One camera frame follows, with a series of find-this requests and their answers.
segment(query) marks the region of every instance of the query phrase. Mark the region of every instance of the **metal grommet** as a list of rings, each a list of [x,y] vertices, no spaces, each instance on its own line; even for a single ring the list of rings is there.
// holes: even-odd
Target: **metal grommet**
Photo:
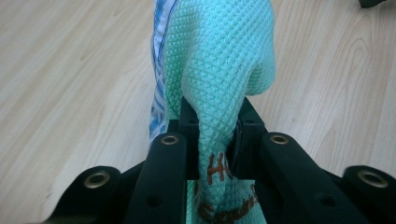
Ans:
[[[167,135],[161,139],[161,142],[165,145],[170,146],[178,142],[178,137],[174,135]]]
[[[361,170],[358,172],[358,177],[364,183],[376,188],[385,189],[389,186],[388,181],[384,177],[371,171]]]
[[[110,175],[106,171],[99,171],[88,176],[84,181],[87,189],[97,189],[105,185],[110,179]]]
[[[289,142],[289,139],[281,135],[272,135],[270,140],[279,145],[286,145]]]

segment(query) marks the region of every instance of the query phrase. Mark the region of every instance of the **circular hole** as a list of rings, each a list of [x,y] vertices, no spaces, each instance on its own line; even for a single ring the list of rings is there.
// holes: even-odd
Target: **circular hole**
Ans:
[[[100,183],[102,181],[105,180],[105,176],[104,175],[94,175],[93,177],[91,177],[90,182],[93,184],[97,184]]]
[[[335,207],[335,199],[330,195],[321,192],[317,194],[316,198],[321,205]]]
[[[384,189],[387,188],[389,183],[384,177],[374,172],[362,170],[358,172],[358,177],[366,184],[376,188]]]
[[[270,139],[274,143],[277,143],[280,145],[286,145],[289,142],[289,140],[287,138],[285,138],[284,136],[280,136],[280,135],[272,135]]]
[[[147,199],[147,204],[150,207],[158,207],[163,203],[163,199],[158,195],[150,195]]]
[[[173,135],[165,136],[161,139],[161,142],[165,145],[173,145],[178,142],[178,138]]]
[[[88,176],[84,185],[87,189],[97,189],[105,185],[110,179],[110,175],[106,171],[99,171]]]

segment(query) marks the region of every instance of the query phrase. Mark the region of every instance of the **wooden floor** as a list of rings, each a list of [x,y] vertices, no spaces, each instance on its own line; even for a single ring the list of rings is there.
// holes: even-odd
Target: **wooden floor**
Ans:
[[[396,1],[273,0],[270,131],[341,175],[396,176]],[[0,223],[38,222],[96,165],[146,158],[152,1],[0,1]]]

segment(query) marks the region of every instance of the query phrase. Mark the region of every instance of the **black plastic part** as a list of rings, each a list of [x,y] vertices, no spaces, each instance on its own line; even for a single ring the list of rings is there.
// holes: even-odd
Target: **black plastic part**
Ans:
[[[187,179],[199,179],[198,172],[198,139],[199,121],[194,109],[187,100],[181,99],[180,119],[178,121],[178,132],[186,137],[187,141]]]
[[[369,223],[290,136],[265,134],[256,158],[268,223]]]
[[[332,182],[338,187],[341,188],[341,180],[342,178],[338,175],[334,175],[326,170],[322,170],[331,180]]]
[[[185,223],[186,140],[179,133],[156,137],[134,188],[123,223]]]
[[[167,133],[177,133],[178,132],[178,119],[169,120]]]
[[[359,0],[361,3],[361,7],[368,8],[368,7],[375,7],[376,5],[386,2],[387,0]]]
[[[145,162],[142,161],[121,175],[120,192],[122,194],[122,198],[124,199],[120,206],[120,209],[122,210],[120,213],[122,215],[125,214],[126,207],[128,206],[132,193],[134,192],[134,187],[136,186],[136,182],[140,176],[140,172],[142,171],[144,164]]]
[[[120,201],[119,183],[120,171],[113,167],[97,166],[86,170],[64,192],[55,211],[44,223],[119,222],[120,217],[112,213]]]
[[[368,166],[348,167],[343,190],[372,223],[396,223],[396,180]]]
[[[229,169],[238,179],[256,179],[253,154],[265,133],[268,132],[264,122],[245,98],[239,111],[232,147],[226,153]]]

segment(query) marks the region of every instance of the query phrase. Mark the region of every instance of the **microfiber towel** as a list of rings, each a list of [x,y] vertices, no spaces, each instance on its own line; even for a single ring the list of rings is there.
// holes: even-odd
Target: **microfiber towel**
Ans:
[[[200,179],[189,183],[188,222],[265,223],[254,182],[238,180],[225,157],[245,95],[275,78],[270,0],[178,0],[163,52],[167,119],[184,96],[199,119]]]

